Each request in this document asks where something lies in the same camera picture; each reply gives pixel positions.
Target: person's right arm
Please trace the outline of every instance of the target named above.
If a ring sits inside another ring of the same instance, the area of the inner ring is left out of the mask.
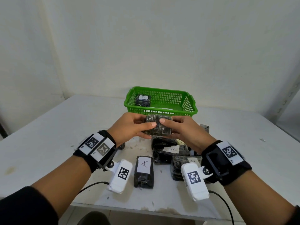
[[[172,128],[173,133],[168,138],[182,140],[199,154],[216,141],[191,117],[172,118],[173,121],[160,120],[161,124]],[[295,212],[292,204],[251,170],[224,186],[224,189],[247,225],[286,224]]]

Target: person's left hand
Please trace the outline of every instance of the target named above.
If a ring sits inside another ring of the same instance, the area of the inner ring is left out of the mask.
[[[156,126],[156,122],[145,122],[146,115],[136,113],[125,113],[112,125],[107,132],[113,137],[116,147],[130,140],[134,136],[151,139],[151,136],[141,131],[150,130]]]

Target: person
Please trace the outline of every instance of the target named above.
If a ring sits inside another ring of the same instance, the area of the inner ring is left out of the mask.
[[[156,123],[143,123],[144,118],[145,115],[142,114],[125,113],[107,130],[115,140],[116,147],[134,136],[151,139],[141,131],[154,128]],[[213,136],[189,116],[173,116],[173,121],[160,119],[160,123],[172,128],[173,133],[168,138],[182,140],[199,154],[216,142]],[[91,174],[88,163],[82,157],[72,155],[31,186],[2,199],[1,224],[58,224],[59,218]],[[299,207],[290,204],[252,170],[225,185],[224,189],[248,225],[300,224]],[[99,222],[109,224],[105,216],[93,212],[86,215],[79,224]]]

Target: person's left arm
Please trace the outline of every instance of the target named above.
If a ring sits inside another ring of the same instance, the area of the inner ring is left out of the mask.
[[[142,114],[125,113],[107,130],[115,140],[116,147],[134,136],[151,138],[141,131],[154,128],[156,123],[143,123],[144,118],[145,115]],[[28,215],[29,221],[49,213],[53,217],[54,212],[57,214],[56,220],[58,220],[87,183],[91,174],[91,169],[83,158],[71,156],[59,167],[32,184],[31,187],[25,187],[2,199],[0,201],[0,217],[8,217],[11,212],[14,218],[17,218],[18,213],[25,210],[29,211],[29,213],[23,213]]]

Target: black sleeve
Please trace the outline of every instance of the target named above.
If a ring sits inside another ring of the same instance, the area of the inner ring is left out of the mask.
[[[31,186],[0,200],[0,224],[58,224],[48,200]]]
[[[286,225],[299,225],[299,224],[300,224],[300,207],[297,205],[293,216],[287,222]]]

